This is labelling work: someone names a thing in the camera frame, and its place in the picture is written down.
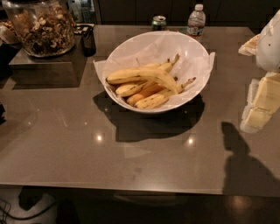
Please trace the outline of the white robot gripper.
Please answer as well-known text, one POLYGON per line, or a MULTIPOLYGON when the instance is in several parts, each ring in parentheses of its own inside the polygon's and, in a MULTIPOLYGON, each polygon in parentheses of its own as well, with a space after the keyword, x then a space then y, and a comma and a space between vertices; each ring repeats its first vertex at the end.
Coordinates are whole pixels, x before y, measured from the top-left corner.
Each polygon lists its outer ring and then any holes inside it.
POLYGON ((254 56, 256 64, 267 72, 260 80, 249 84, 247 105, 240 129, 246 133, 261 130, 280 108, 280 10, 257 34, 239 50, 239 54, 254 56))

